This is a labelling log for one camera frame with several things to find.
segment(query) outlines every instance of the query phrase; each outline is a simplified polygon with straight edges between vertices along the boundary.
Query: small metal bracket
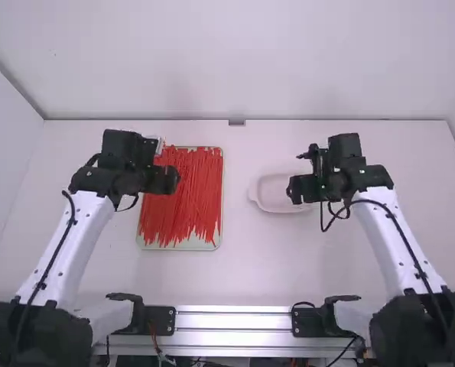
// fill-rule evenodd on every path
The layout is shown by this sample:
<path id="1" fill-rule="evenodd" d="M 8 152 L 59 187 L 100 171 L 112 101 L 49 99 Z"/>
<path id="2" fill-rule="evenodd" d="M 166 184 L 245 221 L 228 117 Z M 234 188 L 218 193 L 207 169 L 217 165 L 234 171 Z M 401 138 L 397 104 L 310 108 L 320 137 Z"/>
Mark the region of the small metal bracket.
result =
<path id="1" fill-rule="evenodd" d="M 334 304 L 337 301 L 359 300 L 360 296 L 326 297 L 319 307 L 292 307 L 291 332 L 296 338 L 354 337 L 355 334 L 337 325 Z"/>
<path id="2" fill-rule="evenodd" d="M 291 333 L 296 338 L 329 337 L 323 325 L 320 308 L 295 307 L 291 311 Z"/>
<path id="3" fill-rule="evenodd" d="M 174 334 L 176 322 L 176 308 L 172 306 L 145 306 L 144 335 L 151 335 L 151 329 L 157 336 L 171 336 Z"/>
<path id="4" fill-rule="evenodd" d="M 134 304 L 132 322 L 114 334 L 171 336 L 174 334 L 176 308 L 172 306 L 145 306 L 142 297 L 128 293 L 110 293 L 110 300 L 130 300 Z"/>

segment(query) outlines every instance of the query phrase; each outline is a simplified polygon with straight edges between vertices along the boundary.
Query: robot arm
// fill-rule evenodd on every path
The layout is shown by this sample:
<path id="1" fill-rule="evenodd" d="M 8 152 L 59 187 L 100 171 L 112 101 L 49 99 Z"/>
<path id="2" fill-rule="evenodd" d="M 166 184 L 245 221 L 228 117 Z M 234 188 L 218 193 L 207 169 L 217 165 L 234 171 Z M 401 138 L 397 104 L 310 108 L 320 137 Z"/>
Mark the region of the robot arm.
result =
<path id="1" fill-rule="evenodd" d="M 11 365 L 89 365 L 94 343 L 117 330 L 142 332 L 142 299 L 109 294 L 73 312 L 86 264 L 124 195 L 171 194 L 180 176 L 154 165 L 162 140 L 105 130 L 102 151 L 72 177 L 63 216 L 30 277 L 10 302 L 0 302 L 0 354 Z"/>
<path id="2" fill-rule="evenodd" d="M 387 212 L 369 201 L 382 203 L 391 210 L 408 240 L 413 255 L 408 251 Z M 408 290 L 413 290 L 416 294 L 428 293 L 426 285 L 420 279 L 413 256 L 426 274 L 427 282 L 433 293 L 441 293 L 447 284 L 424 256 L 400 209 L 395 190 L 390 190 L 387 187 L 369 187 L 367 191 L 356 192 L 353 196 L 353 202 L 356 203 L 353 210 L 359 217 L 359 221 L 372 244 L 372 249 L 382 271 L 388 299 L 401 296 Z"/>
<path id="3" fill-rule="evenodd" d="M 390 175 L 382 165 L 366 163 L 358 134 L 336 135 L 328 143 L 327 149 L 312 144 L 298 156 L 310 159 L 314 173 L 291 177 L 287 195 L 296 205 L 320 203 L 321 213 L 323 201 L 343 201 L 332 221 L 344 219 L 339 215 L 350 208 L 359 217 L 388 289 L 388 303 L 366 319 L 374 355 L 384 366 L 455 362 L 455 291 L 413 236 Z"/>

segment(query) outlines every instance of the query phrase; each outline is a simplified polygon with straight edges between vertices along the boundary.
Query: black cable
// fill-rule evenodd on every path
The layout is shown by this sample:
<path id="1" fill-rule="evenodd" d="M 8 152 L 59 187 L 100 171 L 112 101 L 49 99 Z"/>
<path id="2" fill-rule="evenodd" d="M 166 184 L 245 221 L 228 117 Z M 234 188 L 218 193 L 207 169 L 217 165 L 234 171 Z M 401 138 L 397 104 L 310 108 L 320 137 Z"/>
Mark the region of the black cable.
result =
<path id="1" fill-rule="evenodd" d="M 342 356 L 344 356 L 344 353 L 348 351 L 348 349 L 351 347 L 351 345 L 359 338 L 359 336 L 355 336 L 354 338 L 351 339 L 351 341 L 348 343 L 347 346 L 344 347 L 343 351 L 335 358 L 331 363 L 326 365 L 326 367 L 331 367 L 334 363 L 339 361 Z"/>
<path id="2" fill-rule="evenodd" d="M 209 361 L 209 360 L 206 360 L 206 359 L 197 359 L 195 361 L 195 364 L 197 364 L 197 363 L 203 363 L 203 367 L 230 367 L 229 365 L 223 365 L 221 363 L 212 362 L 212 361 Z"/>
<path id="3" fill-rule="evenodd" d="M 134 197 L 134 201 L 132 202 L 132 204 L 130 204 L 130 206 L 128 208 L 125 208 L 125 209 L 120 209 L 120 210 L 116 210 L 117 213 L 120 213 L 120 212 L 125 212 L 126 210 L 129 210 L 129 209 L 132 209 L 135 204 L 138 202 L 138 194 L 135 195 Z"/>
<path id="4" fill-rule="evenodd" d="M 108 367 L 110 365 L 110 337 L 106 336 L 106 360 L 105 366 Z"/>
<path id="5" fill-rule="evenodd" d="M 59 251 L 62 248 L 62 245 L 64 244 L 64 241 L 66 240 L 66 237 L 69 234 L 69 231 L 71 230 L 71 227 L 74 224 L 76 224 L 75 223 L 76 222 L 76 220 L 75 220 L 76 207 L 74 206 L 73 198 L 71 197 L 71 195 L 69 195 L 64 190 L 62 190 L 61 193 L 69 200 L 69 204 L 71 206 L 71 217 L 70 217 L 69 221 L 67 222 L 66 230 L 64 231 L 64 234 L 60 238 L 59 244 L 57 245 L 56 249 L 54 250 L 54 253 L 52 254 L 52 258 L 50 258 L 49 264 L 45 268 L 45 271 L 42 274 L 41 279 L 35 285 L 35 289 L 32 292 L 31 296 L 28 298 L 27 304 L 25 304 L 23 312 L 21 313 L 20 321 L 18 322 L 18 326 L 17 326 L 16 333 L 15 333 L 15 343 L 13 345 L 13 352 L 11 354 L 11 365 L 14 365 L 16 355 L 18 354 L 18 346 L 20 344 L 21 332 L 23 331 L 25 321 L 28 318 L 28 314 L 30 313 L 30 306 L 34 302 L 34 299 L 37 296 L 38 291 L 47 286 L 44 283 L 45 279 L 47 279 L 47 276 L 49 275 L 49 272 L 52 269 L 54 262 L 56 261 L 57 255 L 59 254 Z"/>
<path id="6" fill-rule="evenodd" d="M 290 313 L 293 313 L 293 312 L 294 312 L 294 308 L 295 308 L 296 306 L 302 306 L 302 305 L 304 305 L 304 306 L 310 306 L 310 307 L 312 307 L 312 308 L 316 308 L 315 305 L 314 305 L 312 302 L 307 302 L 307 301 L 303 300 L 303 301 L 301 301 L 301 302 L 297 302 L 296 304 L 294 304 L 294 305 L 291 307 Z"/>
<path id="7" fill-rule="evenodd" d="M 194 361 L 190 367 L 193 367 L 194 365 L 196 365 L 197 363 L 200 363 L 200 360 L 202 359 L 202 357 L 198 357 L 198 359 L 196 361 Z"/>
<path id="8" fill-rule="evenodd" d="M 429 296 L 430 296 L 430 299 L 431 299 L 431 303 L 433 304 L 434 308 L 436 309 L 436 312 L 437 312 L 437 316 L 438 316 L 438 320 L 440 321 L 440 324 L 441 324 L 441 327 L 443 329 L 443 333 L 444 333 L 444 336 L 445 336 L 445 340 L 448 341 L 449 339 L 449 336 L 448 336 L 448 328 L 447 328 L 447 322 L 446 322 L 446 319 L 444 318 L 444 315 L 443 315 L 443 311 L 441 310 L 441 307 L 438 303 L 438 300 L 436 298 L 436 296 L 434 295 L 433 293 L 433 290 L 431 289 L 431 286 L 429 284 L 429 281 L 427 280 L 427 276 L 426 276 L 426 273 L 424 273 L 421 265 L 419 264 L 419 261 L 418 261 L 418 258 L 416 257 L 416 254 L 414 253 L 414 251 L 412 250 L 412 247 L 411 245 L 409 244 L 409 241 L 407 239 L 407 237 L 405 236 L 404 234 L 404 231 L 402 230 L 402 227 L 398 224 L 398 221 L 397 221 L 397 218 L 395 218 L 394 216 L 394 213 L 385 205 L 385 204 L 382 204 L 380 203 L 379 201 L 376 201 L 376 200 L 370 200 L 370 199 L 358 199 L 358 200 L 353 200 L 351 201 L 347 206 L 339 209 L 336 214 L 339 215 L 341 214 L 344 210 L 348 210 L 351 206 L 355 205 L 355 204 L 358 204 L 358 203 L 367 203 L 367 204 L 372 204 L 372 205 L 376 205 L 382 209 L 384 209 L 384 211 L 386 212 L 386 217 L 389 218 L 395 225 L 395 228 L 397 229 L 397 232 L 398 234 L 401 236 L 402 238 L 402 241 L 404 242 L 404 245 L 406 247 L 406 249 L 408 250 L 409 252 L 409 255 L 411 256 L 412 258 L 412 261 L 414 262 L 414 267 L 417 269 L 418 271 L 418 276 L 419 278 L 422 280 L 422 282 L 424 283 L 424 286 L 426 287 L 426 290 L 427 292 L 429 293 Z M 323 221 L 322 221 L 322 217 L 320 219 L 320 225 L 321 225 L 321 230 L 322 232 L 326 232 L 334 223 L 334 221 L 337 219 L 336 216 L 333 216 L 331 218 L 331 220 L 327 223 L 327 226 L 324 227 L 323 226 Z"/>
<path id="9" fill-rule="evenodd" d="M 85 166 L 91 167 L 95 164 L 95 162 L 98 160 L 100 153 L 94 154 L 85 164 Z"/>
<path id="10" fill-rule="evenodd" d="M 346 208 L 346 216 L 339 216 L 333 211 L 333 207 L 330 201 L 327 202 L 327 210 L 332 216 L 335 216 L 337 219 L 349 219 L 351 217 L 351 210 Z"/>

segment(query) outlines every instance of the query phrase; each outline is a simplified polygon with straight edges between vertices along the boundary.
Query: table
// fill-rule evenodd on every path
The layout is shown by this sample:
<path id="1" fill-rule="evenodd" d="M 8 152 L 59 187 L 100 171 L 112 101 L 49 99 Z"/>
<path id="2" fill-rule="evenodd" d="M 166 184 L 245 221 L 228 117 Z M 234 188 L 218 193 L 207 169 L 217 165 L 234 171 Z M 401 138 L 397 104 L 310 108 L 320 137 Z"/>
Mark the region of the table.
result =
<path id="1" fill-rule="evenodd" d="M 176 145 L 220 146 L 225 155 L 223 242 L 214 252 L 141 251 L 139 207 L 104 229 L 80 288 L 87 304 L 111 291 L 150 304 L 320 304 L 333 294 L 383 302 L 385 289 L 357 219 L 320 233 L 319 216 L 264 213 L 250 181 L 316 142 L 358 132 L 369 164 L 384 164 L 401 208 L 435 268 L 455 290 L 455 143 L 445 121 L 71 121 L 46 122 L 0 244 L 0 299 L 37 263 L 65 203 L 60 190 L 96 153 L 105 128 L 162 135 Z"/>

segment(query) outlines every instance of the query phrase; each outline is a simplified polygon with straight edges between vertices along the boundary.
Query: red straw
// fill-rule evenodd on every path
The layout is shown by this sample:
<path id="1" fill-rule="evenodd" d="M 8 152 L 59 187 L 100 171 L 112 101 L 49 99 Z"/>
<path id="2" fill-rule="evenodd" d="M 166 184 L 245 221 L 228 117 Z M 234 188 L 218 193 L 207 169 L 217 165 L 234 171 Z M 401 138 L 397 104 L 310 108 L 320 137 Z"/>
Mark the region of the red straw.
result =
<path id="1" fill-rule="evenodd" d="M 181 181 L 173 195 L 146 194 L 142 200 L 139 234 L 145 245 L 176 245 L 192 233 L 206 243 L 220 235 L 222 212 L 223 156 L 220 148 L 166 147 L 154 160 L 158 165 L 175 166 Z"/>

